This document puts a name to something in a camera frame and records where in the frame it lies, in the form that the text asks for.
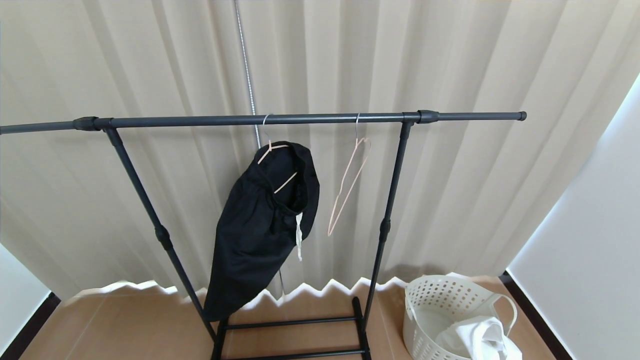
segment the black skirt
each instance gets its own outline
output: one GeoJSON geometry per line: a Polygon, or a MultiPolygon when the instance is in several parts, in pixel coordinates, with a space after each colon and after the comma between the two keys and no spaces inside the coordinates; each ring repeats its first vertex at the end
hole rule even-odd
{"type": "Polygon", "coordinates": [[[204,313],[209,321],[229,317],[269,285],[296,246],[296,215],[305,239],[316,217],[320,184],[311,152],[276,142],[256,153],[231,189],[216,229],[216,247],[204,313]],[[278,193],[273,192],[295,172],[278,193]]]}

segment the clothes hanger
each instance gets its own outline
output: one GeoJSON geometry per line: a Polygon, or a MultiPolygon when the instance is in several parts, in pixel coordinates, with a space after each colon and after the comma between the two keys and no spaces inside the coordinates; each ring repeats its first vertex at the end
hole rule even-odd
{"type": "MultiPolygon", "coordinates": [[[[267,154],[269,154],[273,149],[279,149],[279,148],[281,148],[281,147],[289,147],[289,145],[276,145],[276,146],[271,146],[271,137],[269,136],[269,133],[267,133],[267,131],[264,129],[264,124],[266,123],[267,118],[269,117],[269,115],[270,115],[270,114],[267,114],[267,115],[264,117],[264,120],[262,121],[262,131],[264,131],[264,134],[265,134],[265,135],[267,135],[267,139],[269,140],[269,148],[267,149],[267,151],[265,151],[265,152],[264,152],[264,154],[262,155],[262,157],[260,157],[260,160],[258,160],[258,164],[259,164],[259,163],[262,163],[262,160],[264,160],[264,158],[266,158],[266,157],[267,157],[267,154]]],[[[288,178],[288,180],[286,180],[286,181],[284,182],[284,184],[280,185],[280,187],[279,187],[276,191],[274,191],[273,193],[278,193],[280,190],[282,190],[282,188],[284,188],[286,184],[289,184],[289,182],[290,182],[291,180],[293,180],[293,178],[294,178],[294,177],[296,177],[296,174],[298,174],[298,172],[297,172],[297,171],[296,171],[296,172],[294,172],[294,173],[293,173],[293,175],[292,175],[290,178],[288,178]]]]}
{"type": "Polygon", "coordinates": [[[342,194],[344,179],[347,177],[347,172],[349,172],[349,168],[351,167],[351,163],[353,162],[353,157],[355,156],[359,146],[362,145],[363,143],[368,143],[369,141],[369,138],[364,138],[364,137],[361,139],[358,139],[358,119],[359,118],[360,118],[360,113],[358,113],[358,115],[356,116],[356,144],[353,147],[353,152],[351,153],[351,158],[349,159],[347,168],[344,169],[344,174],[342,175],[342,181],[340,182],[340,190],[338,191],[338,196],[335,197],[335,202],[333,203],[333,209],[331,210],[331,218],[329,219],[329,228],[327,229],[327,232],[326,232],[327,236],[331,236],[331,234],[333,234],[333,229],[335,228],[335,224],[338,222],[338,219],[340,218],[340,214],[342,213],[342,209],[344,209],[344,205],[347,203],[347,200],[349,199],[349,195],[351,195],[351,191],[353,190],[353,187],[356,184],[356,181],[358,181],[358,177],[360,177],[360,173],[362,172],[364,165],[367,163],[367,159],[369,158],[369,153],[371,152],[371,143],[369,143],[369,149],[367,150],[367,153],[365,154],[364,159],[362,160],[362,165],[358,169],[358,173],[356,174],[356,177],[353,179],[353,182],[351,183],[351,187],[349,187],[349,191],[347,192],[347,195],[344,197],[344,201],[342,202],[342,205],[340,205],[340,210],[338,210],[338,215],[336,215],[335,219],[333,219],[333,215],[335,214],[335,208],[338,205],[338,199],[342,194]]]}

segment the floor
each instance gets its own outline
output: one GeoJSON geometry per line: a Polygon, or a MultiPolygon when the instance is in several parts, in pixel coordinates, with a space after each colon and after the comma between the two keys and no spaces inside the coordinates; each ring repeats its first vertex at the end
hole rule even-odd
{"type": "MultiPolygon", "coordinates": [[[[495,277],[475,281],[494,292],[508,295],[495,277]]],[[[351,291],[363,304],[368,287],[357,284],[351,291]]],[[[303,290],[278,306],[263,297],[249,310],[232,316],[230,323],[294,320],[351,315],[351,296],[329,285],[321,297],[303,290]]],[[[508,317],[507,304],[498,301],[499,315],[508,317]]],[[[367,335],[374,360],[411,360],[402,339],[404,290],[389,283],[376,292],[367,335]]],[[[518,321],[510,338],[524,359],[553,359],[529,320],[518,308],[518,321]]],[[[357,347],[355,323],[322,323],[231,331],[223,350],[225,359],[270,356],[296,352],[357,347]]],[[[21,359],[209,359],[212,341],[193,306],[176,293],[154,286],[139,290],[131,286],[109,293],[79,295],[51,315],[21,359]]],[[[330,359],[360,359],[359,355],[330,359]]]]}

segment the laundry basket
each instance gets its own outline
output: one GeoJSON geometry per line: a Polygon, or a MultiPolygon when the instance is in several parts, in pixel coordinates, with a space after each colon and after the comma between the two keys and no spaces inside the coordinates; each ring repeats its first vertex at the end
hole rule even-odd
{"type": "Polygon", "coordinates": [[[414,360],[469,360],[438,346],[434,339],[454,322],[475,316],[495,316],[493,304],[501,297],[513,308],[513,319],[503,323],[505,335],[516,322],[518,311],[513,301],[459,277],[426,275],[404,290],[404,345],[414,360]]]}

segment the curtain fold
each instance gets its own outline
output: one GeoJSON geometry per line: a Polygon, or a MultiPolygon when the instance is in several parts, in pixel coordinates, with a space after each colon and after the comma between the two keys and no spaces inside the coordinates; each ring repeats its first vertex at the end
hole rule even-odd
{"type": "MultiPolygon", "coordinates": [[[[381,282],[497,275],[591,153],[640,72],[640,3],[240,1],[258,113],[519,111],[412,128],[381,282]]],[[[232,1],[0,4],[2,125],[250,113],[232,1]]],[[[355,125],[268,125],[309,147],[321,201],[284,289],[369,277],[399,124],[360,124],[369,161],[331,237],[355,125]]],[[[121,130],[195,288],[256,151],[252,126],[121,130]]],[[[266,141],[262,132],[263,143],[266,141]]],[[[4,135],[0,241],[61,298],[122,279],[181,285],[106,136],[4,135]]]]}

